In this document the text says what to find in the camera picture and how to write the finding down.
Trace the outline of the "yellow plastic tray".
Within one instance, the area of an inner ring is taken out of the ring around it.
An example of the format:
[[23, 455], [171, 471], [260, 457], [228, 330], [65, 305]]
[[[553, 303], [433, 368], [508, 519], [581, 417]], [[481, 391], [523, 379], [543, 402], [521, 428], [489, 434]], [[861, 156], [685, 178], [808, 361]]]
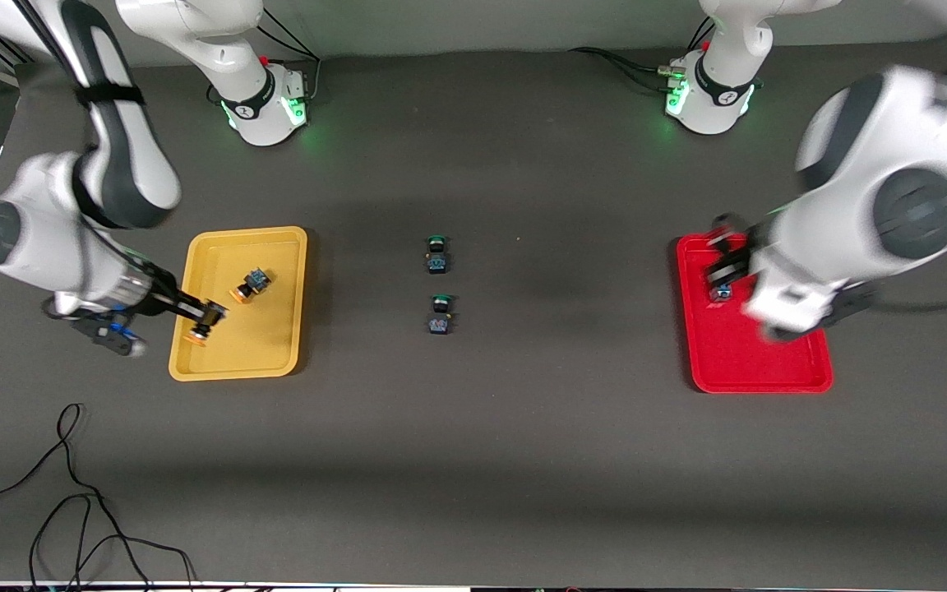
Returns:
[[[187, 251], [182, 289], [229, 309], [206, 346], [182, 338], [187, 318], [174, 323], [169, 374], [178, 382], [279, 377], [300, 353], [308, 236], [300, 226], [233, 229], [196, 236]], [[250, 303], [229, 291], [256, 267], [273, 282]]]

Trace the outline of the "red plastic tray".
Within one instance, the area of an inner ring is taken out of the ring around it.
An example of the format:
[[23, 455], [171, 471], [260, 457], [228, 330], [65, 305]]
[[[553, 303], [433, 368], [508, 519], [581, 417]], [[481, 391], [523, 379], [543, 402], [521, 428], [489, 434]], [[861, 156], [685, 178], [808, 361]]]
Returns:
[[714, 395], [822, 394], [834, 383], [825, 333], [790, 342], [767, 340], [741, 308], [755, 280], [737, 280], [732, 296], [718, 301], [706, 278], [720, 257], [705, 234], [687, 234], [673, 248], [677, 303], [692, 383]]

